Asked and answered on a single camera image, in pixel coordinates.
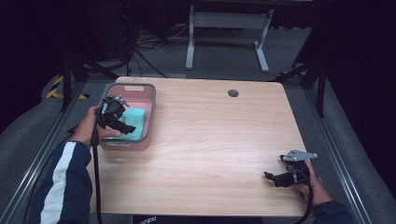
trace folded towel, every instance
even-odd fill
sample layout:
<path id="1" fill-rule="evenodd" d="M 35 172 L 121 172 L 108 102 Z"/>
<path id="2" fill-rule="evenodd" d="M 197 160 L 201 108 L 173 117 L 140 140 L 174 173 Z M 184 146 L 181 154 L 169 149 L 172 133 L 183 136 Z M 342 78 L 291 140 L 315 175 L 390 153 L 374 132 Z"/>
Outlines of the folded towel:
<path id="1" fill-rule="evenodd" d="M 143 129 L 145 127 L 146 110 L 141 108 L 127 108 L 120 121 L 127 125 L 136 127 L 132 133 L 122 133 L 120 137 L 110 137 L 111 139 L 139 140 L 142 138 Z"/>

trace person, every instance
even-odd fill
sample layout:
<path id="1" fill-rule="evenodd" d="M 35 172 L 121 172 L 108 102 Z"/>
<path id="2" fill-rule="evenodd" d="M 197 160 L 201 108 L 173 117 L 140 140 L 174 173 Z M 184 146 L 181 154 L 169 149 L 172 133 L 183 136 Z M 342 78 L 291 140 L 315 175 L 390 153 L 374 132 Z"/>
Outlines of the person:
<path id="1" fill-rule="evenodd" d="M 312 206 L 314 208 L 315 220 L 313 224 L 349 224 L 353 223 L 352 215 L 343 203 L 339 203 L 332 198 L 329 192 L 319 181 L 315 170 L 309 160 L 305 161 L 308 167 L 311 187 L 314 193 Z M 309 189 L 305 184 L 293 185 L 294 191 L 308 200 Z"/>
<path id="2" fill-rule="evenodd" d="M 70 140 L 55 148 L 52 164 L 30 205 L 28 223 L 90 223 L 92 182 L 87 165 L 92 159 L 91 137 L 98 108 L 91 107 Z M 99 126 L 97 129 L 99 140 L 121 135 L 117 130 L 105 130 Z M 352 223 L 347 207 L 332 199 L 319 182 L 311 163 L 306 161 L 306 165 L 314 191 L 314 223 Z M 295 185 L 294 189 L 308 197 L 306 185 Z"/>

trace navy jacket sleeve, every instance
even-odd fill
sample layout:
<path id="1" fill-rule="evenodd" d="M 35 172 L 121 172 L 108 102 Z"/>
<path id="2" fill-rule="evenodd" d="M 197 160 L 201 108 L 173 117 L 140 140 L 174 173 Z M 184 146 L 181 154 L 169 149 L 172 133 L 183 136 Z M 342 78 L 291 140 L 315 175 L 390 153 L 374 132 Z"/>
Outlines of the navy jacket sleeve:
<path id="1" fill-rule="evenodd" d="M 352 215 L 343 203 L 331 201 L 318 205 L 314 210 L 313 224 L 351 224 Z"/>
<path id="2" fill-rule="evenodd" d="M 52 164 L 30 204 L 28 223 L 89 223 L 90 151 L 80 142 L 55 149 Z"/>

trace wooden table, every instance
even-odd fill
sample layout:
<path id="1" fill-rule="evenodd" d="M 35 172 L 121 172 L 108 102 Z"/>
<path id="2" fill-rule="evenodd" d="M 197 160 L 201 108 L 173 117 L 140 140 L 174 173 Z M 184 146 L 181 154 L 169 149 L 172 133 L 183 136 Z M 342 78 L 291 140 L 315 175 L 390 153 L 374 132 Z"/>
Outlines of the wooden table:
<path id="1" fill-rule="evenodd" d="M 144 151 L 99 151 L 102 212 L 191 216 L 293 216 L 306 203 L 263 171 L 286 173 L 279 155 L 305 150 L 281 84 L 120 77 L 156 87 Z M 239 95 L 231 97 L 229 90 Z M 93 162 L 88 169 L 93 178 Z M 95 194 L 92 195 L 95 211 Z"/>

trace pink plastic bin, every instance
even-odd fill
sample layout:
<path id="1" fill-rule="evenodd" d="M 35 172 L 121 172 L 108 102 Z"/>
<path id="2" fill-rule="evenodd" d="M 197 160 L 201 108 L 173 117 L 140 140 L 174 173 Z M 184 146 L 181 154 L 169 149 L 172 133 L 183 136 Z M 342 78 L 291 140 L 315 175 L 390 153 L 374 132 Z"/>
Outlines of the pink plastic bin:
<path id="1" fill-rule="evenodd" d="M 100 142 L 103 149 L 142 151 L 149 147 L 150 129 L 155 109 L 155 87 L 145 83 L 114 83 L 107 87 L 104 97 L 121 97 L 130 107 L 146 110 L 145 127 L 139 140 L 104 139 Z"/>

